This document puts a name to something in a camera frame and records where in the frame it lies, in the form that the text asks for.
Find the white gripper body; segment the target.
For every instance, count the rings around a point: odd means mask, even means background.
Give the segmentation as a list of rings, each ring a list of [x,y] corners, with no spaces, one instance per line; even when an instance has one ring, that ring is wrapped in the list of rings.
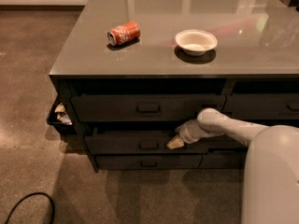
[[[177,135],[184,143],[192,144],[203,138],[206,132],[199,126],[196,119],[189,120],[176,128]]]

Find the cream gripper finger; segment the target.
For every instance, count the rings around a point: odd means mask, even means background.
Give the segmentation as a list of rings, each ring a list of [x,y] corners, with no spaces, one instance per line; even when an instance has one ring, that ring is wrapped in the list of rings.
[[[170,149],[181,148],[184,146],[184,141],[176,135],[166,144],[166,146]]]

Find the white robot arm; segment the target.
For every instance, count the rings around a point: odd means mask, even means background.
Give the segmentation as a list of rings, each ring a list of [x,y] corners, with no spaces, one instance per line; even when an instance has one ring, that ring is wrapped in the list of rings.
[[[231,119],[206,108],[178,126],[167,147],[220,135],[248,148],[241,224],[299,224],[299,129]]]

